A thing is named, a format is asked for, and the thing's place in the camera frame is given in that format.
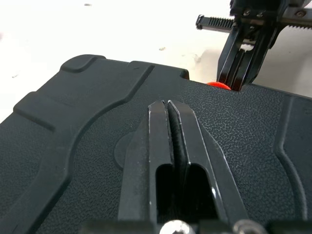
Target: screw head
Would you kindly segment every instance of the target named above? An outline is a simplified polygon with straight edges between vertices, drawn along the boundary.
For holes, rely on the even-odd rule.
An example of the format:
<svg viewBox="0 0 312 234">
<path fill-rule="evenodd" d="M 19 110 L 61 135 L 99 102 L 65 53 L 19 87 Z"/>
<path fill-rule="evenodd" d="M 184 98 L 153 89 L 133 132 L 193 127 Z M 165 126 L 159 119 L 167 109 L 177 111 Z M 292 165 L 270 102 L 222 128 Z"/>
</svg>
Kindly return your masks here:
<svg viewBox="0 0 312 234">
<path fill-rule="evenodd" d="M 249 219 L 237 221 L 233 226 L 235 234 L 267 234 L 267 231 L 260 224 Z"/>
<path fill-rule="evenodd" d="M 300 18 L 304 17 L 306 15 L 306 11 L 305 10 L 297 11 L 295 15 Z"/>
<path fill-rule="evenodd" d="M 250 14 L 250 9 L 246 9 L 245 11 L 244 11 L 244 16 L 248 16 Z"/>
<path fill-rule="evenodd" d="M 171 220 L 162 226 L 159 234 L 195 234 L 195 232 L 186 222 Z"/>
</svg>

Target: black plastic part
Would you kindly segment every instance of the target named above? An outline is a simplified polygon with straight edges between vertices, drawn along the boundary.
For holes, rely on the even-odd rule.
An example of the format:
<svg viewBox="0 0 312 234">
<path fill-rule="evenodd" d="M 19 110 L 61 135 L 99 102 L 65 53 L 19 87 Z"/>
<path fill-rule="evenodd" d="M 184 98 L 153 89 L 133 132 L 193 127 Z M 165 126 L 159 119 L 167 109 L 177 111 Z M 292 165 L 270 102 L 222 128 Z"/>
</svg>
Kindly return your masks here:
<svg viewBox="0 0 312 234">
<path fill-rule="evenodd" d="M 312 233 L 312 222 L 277 221 L 268 226 L 271 234 L 308 234 Z"/>
<path fill-rule="evenodd" d="M 169 99 L 189 105 L 218 142 L 250 219 L 312 219 L 306 173 L 311 99 L 255 85 L 229 92 L 187 75 L 179 68 L 94 55 L 64 63 L 0 124 L 0 233 L 76 234 L 86 220 L 116 219 L 122 185 L 116 145 L 140 129 L 151 103 Z M 289 98 L 295 105 L 287 105 Z M 291 117 L 280 141 L 285 113 Z M 292 162 L 280 160 L 277 142 Z M 306 206 L 296 195 L 298 183 Z"/>
<path fill-rule="evenodd" d="M 154 234 L 154 226 L 151 222 L 133 221 L 88 221 L 79 234 Z"/>
<path fill-rule="evenodd" d="M 229 33 L 233 23 L 234 20 L 232 19 L 205 17 L 203 15 L 199 15 L 196 21 L 196 27 L 197 29 L 206 29 Z"/>
<path fill-rule="evenodd" d="M 271 25 L 261 26 L 255 38 L 252 50 L 240 48 L 250 33 L 249 24 L 233 27 L 218 61 L 217 80 L 240 91 L 242 86 L 250 84 L 258 75 L 268 49 L 277 36 L 277 28 Z"/>
<path fill-rule="evenodd" d="M 169 101 L 167 112 L 157 101 L 148 116 L 129 144 L 118 218 L 154 223 L 219 218 L 232 225 L 248 218 L 223 152 L 207 132 L 203 137 L 206 130 L 193 110 Z"/>
</svg>

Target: robotic arm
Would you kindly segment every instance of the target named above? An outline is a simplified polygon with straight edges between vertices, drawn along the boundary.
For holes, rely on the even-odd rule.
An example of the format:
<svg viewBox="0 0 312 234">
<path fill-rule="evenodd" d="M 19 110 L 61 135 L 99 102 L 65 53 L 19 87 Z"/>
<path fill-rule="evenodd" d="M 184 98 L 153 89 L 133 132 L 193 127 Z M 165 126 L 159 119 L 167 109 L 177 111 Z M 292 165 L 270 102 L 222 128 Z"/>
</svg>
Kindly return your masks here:
<svg viewBox="0 0 312 234">
<path fill-rule="evenodd" d="M 240 91 L 258 75 L 268 49 L 286 27 L 312 28 L 310 0 L 231 0 L 230 15 L 220 19 L 199 15 L 197 29 L 229 32 L 218 61 L 217 81 Z M 245 51 L 243 44 L 252 46 Z"/>
</svg>

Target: white surface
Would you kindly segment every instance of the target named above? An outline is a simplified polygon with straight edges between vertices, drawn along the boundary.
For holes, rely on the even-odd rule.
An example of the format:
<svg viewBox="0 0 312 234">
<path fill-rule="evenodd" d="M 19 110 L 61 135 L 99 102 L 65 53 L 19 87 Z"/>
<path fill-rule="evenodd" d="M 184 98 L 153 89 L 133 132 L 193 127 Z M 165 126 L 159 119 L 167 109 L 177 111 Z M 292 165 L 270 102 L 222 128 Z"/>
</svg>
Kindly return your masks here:
<svg viewBox="0 0 312 234">
<path fill-rule="evenodd" d="M 0 122 L 81 54 L 186 68 L 193 80 L 214 81 L 228 35 L 196 30 L 199 14 L 228 18 L 229 0 L 2 0 Z M 311 42 L 312 30 L 285 29 L 256 83 L 312 97 Z"/>
</svg>

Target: black carrying case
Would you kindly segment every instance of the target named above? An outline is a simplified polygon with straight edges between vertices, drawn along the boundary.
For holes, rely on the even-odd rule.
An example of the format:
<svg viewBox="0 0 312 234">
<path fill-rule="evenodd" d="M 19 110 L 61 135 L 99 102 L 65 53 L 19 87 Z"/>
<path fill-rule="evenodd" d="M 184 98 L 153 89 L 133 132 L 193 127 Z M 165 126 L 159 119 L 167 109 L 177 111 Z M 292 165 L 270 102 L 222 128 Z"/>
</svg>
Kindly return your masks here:
<svg viewBox="0 0 312 234">
<path fill-rule="evenodd" d="M 256 85 L 233 92 L 190 81 L 180 68 L 83 55 L 0 125 L 0 234 L 75 234 L 86 220 L 116 219 L 116 144 L 157 100 L 194 110 L 250 219 L 312 218 L 310 98 Z"/>
</svg>

